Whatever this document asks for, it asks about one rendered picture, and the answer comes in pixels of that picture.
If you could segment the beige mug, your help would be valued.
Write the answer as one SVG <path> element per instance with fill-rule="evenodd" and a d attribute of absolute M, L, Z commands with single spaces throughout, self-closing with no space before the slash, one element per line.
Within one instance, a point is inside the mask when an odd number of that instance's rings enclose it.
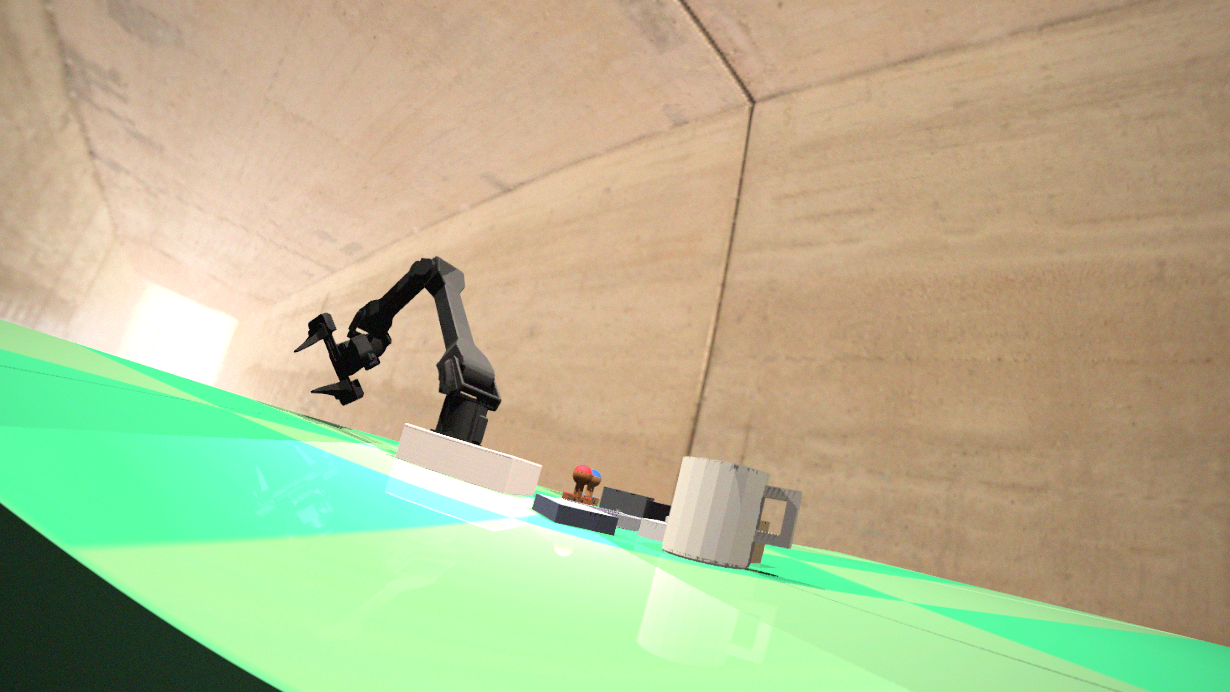
<path fill-rule="evenodd" d="M 802 490 L 768 486 L 763 470 L 683 457 L 662 548 L 688 560 L 745 569 L 755 543 L 791 549 Z M 765 498 L 786 501 L 781 533 L 758 531 Z"/>

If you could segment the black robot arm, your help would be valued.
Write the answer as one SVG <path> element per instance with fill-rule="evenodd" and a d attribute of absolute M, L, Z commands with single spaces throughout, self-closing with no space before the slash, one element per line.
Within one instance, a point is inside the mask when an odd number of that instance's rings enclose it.
<path fill-rule="evenodd" d="M 494 368 L 474 344 L 460 293 L 465 288 L 462 270 L 440 257 L 421 258 L 387 293 L 359 309 L 351 322 L 349 342 L 344 343 L 355 361 L 348 376 L 380 364 L 378 356 L 391 344 L 387 329 L 394 316 L 426 286 L 435 300 L 446 352 L 435 363 L 439 393 L 446 395 L 438 424 L 430 431 L 481 447 L 488 411 L 497 411 L 502 398 L 494 381 Z M 362 334 L 355 329 L 367 331 Z M 470 397 L 467 395 L 472 395 Z"/>

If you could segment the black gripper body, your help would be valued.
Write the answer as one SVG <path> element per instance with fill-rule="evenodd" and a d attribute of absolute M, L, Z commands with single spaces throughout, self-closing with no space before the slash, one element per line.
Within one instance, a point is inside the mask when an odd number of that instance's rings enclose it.
<path fill-rule="evenodd" d="M 364 393 L 362 391 L 362 387 L 360 387 L 360 383 L 358 382 L 358 380 L 355 379 L 355 380 L 351 381 L 351 379 L 349 379 L 349 376 L 347 374 L 347 370 L 349 370 L 351 368 L 354 368 L 354 364 L 355 364 L 355 361 L 353 359 L 353 355 L 349 352 L 349 348 L 348 349 L 344 348 L 344 343 L 349 342 L 349 340 L 343 340 L 343 342 L 339 342 L 338 344 L 336 344 L 335 337 L 332 336 L 332 333 L 337 328 L 335 326 L 335 321 L 332 320 L 331 313 L 327 313 L 327 312 L 326 313 L 320 313 L 316 318 L 309 321 L 308 328 L 311 329 L 312 327 L 316 327 L 320 323 L 323 323 L 326 326 L 327 332 L 328 332 L 328 336 L 326 336 L 322 340 L 325 342 L 326 348 L 328 350 L 328 358 L 332 361 L 332 365 L 335 368 L 335 372 L 337 374 L 339 381 L 342 381 L 344 379 L 348 379 L 348 383 L 351 385 L 351 388 L 352 388 L 352 393 L 351 395 L 347 395 L 347 396 L 343 396 L 342 398 L 339 398 L 341 406 L 351 404 L 351 402 L 353 402 L 355 399 L 363 398 Z"/>

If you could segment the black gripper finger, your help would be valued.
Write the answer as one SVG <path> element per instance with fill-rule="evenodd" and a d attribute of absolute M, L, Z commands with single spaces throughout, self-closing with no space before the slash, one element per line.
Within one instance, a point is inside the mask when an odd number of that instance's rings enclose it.
<path fill-rule="evenodd" d="M 310 392 L 312 395 L 332 395 L 332 396 L 335 396 L 335 399 L 339 399 L 343 396 L 351 395 L 352 393 L 352 388 L 351 388 L 351 385 L 348 383 L 348 379 L 344 379 L 344 380 L 339 381 L 338 383 L 328 383 L 328 385 L 322 386 L 320 388 L 314 388 Z"/>
<path fill-rule="evenodd" d="M 320 323 L 316 327 L 312 327 L 311 329 L 308 331 L 308 339 L 305 342 L 303 342 L 303 344 L 299 345 L 294 350 L 294 353 L 301 352 L 301 350 L 306 349 L 308 347 L 315 344 L 316 342 L 322 340 L 326 336 L 328 336 L 328 332 L 327 332 L 326 326 L 323 323 Z"/>

